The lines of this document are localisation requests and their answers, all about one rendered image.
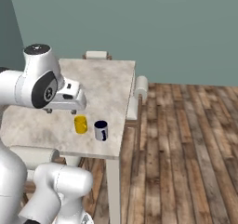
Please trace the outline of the yellow mug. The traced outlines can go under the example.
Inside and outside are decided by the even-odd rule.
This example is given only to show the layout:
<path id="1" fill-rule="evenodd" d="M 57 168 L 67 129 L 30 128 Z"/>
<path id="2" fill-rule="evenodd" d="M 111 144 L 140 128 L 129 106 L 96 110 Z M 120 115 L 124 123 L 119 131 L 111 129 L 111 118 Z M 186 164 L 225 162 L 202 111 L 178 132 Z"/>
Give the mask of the yellow mug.
<path id="1" fill-rule="evenodd" d="M 84 115 L 76 115 L 74 117 L 74 128 L 77 134 L 85 134 L 87 131 L 87 120 Z"/>

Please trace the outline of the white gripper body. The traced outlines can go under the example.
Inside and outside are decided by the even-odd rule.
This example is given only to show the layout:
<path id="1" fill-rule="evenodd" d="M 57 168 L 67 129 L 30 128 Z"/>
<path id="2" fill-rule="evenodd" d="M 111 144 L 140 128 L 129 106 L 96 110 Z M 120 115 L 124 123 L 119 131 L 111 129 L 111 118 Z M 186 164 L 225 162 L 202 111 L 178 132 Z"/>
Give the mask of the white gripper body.
<path id="1" fill-rule="evenodd" d="M 86 96 L 82 88 L 79 88 L 75 93 L 58 91 L 55 98 L 46 105 L 47 109 L 52 110 L 76 110 L 82 111 L 86 108 Z"/>

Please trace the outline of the marble top dining table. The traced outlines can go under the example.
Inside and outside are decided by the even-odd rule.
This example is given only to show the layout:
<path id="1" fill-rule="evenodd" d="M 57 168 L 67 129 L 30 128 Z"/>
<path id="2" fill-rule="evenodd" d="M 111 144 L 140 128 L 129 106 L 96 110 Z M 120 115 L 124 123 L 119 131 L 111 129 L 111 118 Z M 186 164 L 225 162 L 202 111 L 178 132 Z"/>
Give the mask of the marble top dining table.
<path id="1" fill-rule="evenodd" d="M 121 224 L 120 153 L 128 100 L 135 75 L 134 61 L 61 59 L 62 74 L 83 84 L 88 130 L 78 135 L 68 111 L 8 107 L 3 114 L 0 138 L 7 146 L 55 148 L 68 155 L 106 161 L 110 224 Z M 95 139 L 94 124 L 108 123 L 108 138 Z"/>

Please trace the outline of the white cushioned wooden chair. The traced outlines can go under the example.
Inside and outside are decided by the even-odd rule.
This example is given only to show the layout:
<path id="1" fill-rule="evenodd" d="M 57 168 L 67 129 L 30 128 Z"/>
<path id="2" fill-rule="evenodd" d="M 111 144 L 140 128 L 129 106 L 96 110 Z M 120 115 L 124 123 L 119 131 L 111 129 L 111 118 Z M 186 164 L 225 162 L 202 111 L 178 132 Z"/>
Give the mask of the white cushioned wooden chair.
<path id="1" fill-rule="evenodd" d="M 143 75 L 138 76 L 134 85 L 133 95 L 129 99 L 127 108 L 126 127 L 133 127 L 135 129 L 136 174 L 138 174 L 142 102 L 147 99 L 149 88 L 148 79 Z"/>
<path id="2" fill-rule="evenodd" d="M 112 60 L 112 56 L 107 51 L 87 51 L 83 59 L 106 59 Z"/>

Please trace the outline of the white and navy mug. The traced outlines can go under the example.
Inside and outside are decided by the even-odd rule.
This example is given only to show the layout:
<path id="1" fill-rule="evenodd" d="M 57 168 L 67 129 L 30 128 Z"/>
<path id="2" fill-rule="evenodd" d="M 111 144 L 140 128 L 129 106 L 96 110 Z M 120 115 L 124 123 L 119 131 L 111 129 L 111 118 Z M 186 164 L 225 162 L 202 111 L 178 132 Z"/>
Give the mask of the white and navy mug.
<path id="1" fill-rule="evenodd" d="M 105 141 L 108 138 L 108 123 L 103 120 L 99 120 L 94 124 L 95 139 L 99 141 Z"/>

